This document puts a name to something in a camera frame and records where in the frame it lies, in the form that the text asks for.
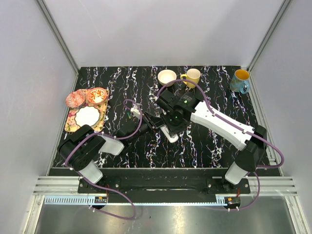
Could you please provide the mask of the white remote control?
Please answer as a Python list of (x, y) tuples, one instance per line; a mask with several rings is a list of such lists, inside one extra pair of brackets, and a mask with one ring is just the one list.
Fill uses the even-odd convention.
[(177, 134), (171, 134), (169, 132), (169, 129), (168, 129), (166, 124), (162, 125), (160, 129), (170, 143), (175, 143), (178, 141), (178, 135)]

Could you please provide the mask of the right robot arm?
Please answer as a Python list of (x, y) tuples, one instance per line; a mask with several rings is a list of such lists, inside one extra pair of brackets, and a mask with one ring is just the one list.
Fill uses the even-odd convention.
[(253, 128), (242, 124), (213, 107), (207, 107), (206, 102), (193, 93), (186, 92), (182, 96), (175, 96), (164, 90), (156, 103), (163, 109), (161, 118), (164, 125), (161, 130), (171, 143), (176, 142), (178, 134), (193, 122), (222, 136), (239, 150), (221, 182), (222, 189), (227, 193), (238, 189), (241, 179), (256, 170), (266, 152), (267, 130), (264, 127)]

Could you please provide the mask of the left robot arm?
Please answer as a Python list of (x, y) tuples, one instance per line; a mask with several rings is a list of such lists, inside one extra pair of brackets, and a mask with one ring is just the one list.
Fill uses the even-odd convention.
[(60, 143), (57, 152), (67, 161), (66, 166), (73, 168), (81, 176), (89, 180), (89, 188), (95, 193), (105, 189), (103, 173), (94, 163), (94, 158), (99, 152), (118, 156), (128, 148), (141, 135), (158, 131), (165, 125), (164, 114), (156, 117), (147, 112), (143, 113), (142, 123), (138, 131), (133, 121), (128, 121), (117, 132), (116, 140), (109, 135), (103, 136), (96, 133), (91, 126), (83, 125), (67, 140)]

